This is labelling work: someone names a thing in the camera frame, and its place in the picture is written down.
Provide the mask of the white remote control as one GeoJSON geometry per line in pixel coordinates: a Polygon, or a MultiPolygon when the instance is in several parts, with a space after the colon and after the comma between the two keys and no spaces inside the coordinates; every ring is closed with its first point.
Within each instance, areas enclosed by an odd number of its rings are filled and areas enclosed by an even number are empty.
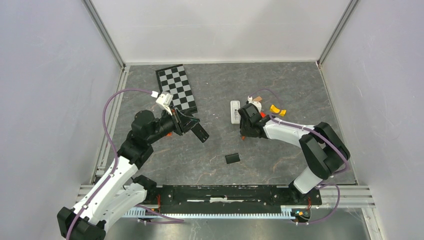
{"type": "Polygon", "coordinates": [[[241,118],[238,110],[240,109],[240,101],[239,100],[231,100],[230,101],[230,121],[233,125],[239,125],[241,118]]]}

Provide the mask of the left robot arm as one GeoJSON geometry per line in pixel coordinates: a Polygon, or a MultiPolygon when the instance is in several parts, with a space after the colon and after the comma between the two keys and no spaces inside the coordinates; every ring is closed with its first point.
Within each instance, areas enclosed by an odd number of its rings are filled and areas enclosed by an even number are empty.
{"type": "Polygon", "coordinates": [[[149,110],[139,111],[116,159],[93,188],[72,208],[63,207],[57,214],[61,235],[67,240],[103,240],[109,229],[137,204],[153,203],[157,190],[136,178],[129,188],[118,194],[153,153],[153,143],[169,133],[180,136],[193,132],[205,142],[209,134],[200,120],[189,111],[171,108],[156,118],[149,110]]]}

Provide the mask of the black battery cover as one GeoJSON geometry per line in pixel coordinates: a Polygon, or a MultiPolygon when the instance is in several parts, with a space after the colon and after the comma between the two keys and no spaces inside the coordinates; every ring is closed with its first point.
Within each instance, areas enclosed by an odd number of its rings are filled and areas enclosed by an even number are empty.
{"type": "Polygon", "coordinates": [[[225,162],[227,164],[233,164],[233,163],[237,163],[240,162],[240,155],[239,153],[232,153],[232,154],[228,154],[225,156],[225,162]]]}

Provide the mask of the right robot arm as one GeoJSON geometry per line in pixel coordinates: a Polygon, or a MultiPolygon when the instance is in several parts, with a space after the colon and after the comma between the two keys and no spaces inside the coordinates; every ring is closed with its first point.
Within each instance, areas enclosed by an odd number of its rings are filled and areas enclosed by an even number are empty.
{"type": "Polygon", "coordinates": [[[302,204],[309,192],[335,174],[347,170],[351,154],[333,128],[326,122],[302,125],[273,115],[262,115],[253,103],[238,109],[243,137],[282,141],[302,150],[307,166],[289,184],[289,199],[302,204]]]}

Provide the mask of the black remote control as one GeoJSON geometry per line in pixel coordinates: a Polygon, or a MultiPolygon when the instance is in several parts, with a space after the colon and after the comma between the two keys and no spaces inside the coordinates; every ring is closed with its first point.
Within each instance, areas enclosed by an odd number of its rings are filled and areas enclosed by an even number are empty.
{"type": "Polygon", "coordinates": [[[206,130],[198,123],[196,124],[191,131],[195,134],[195,136],[202,142],[205,143],[210,135],[206,132],[206,130]]]}

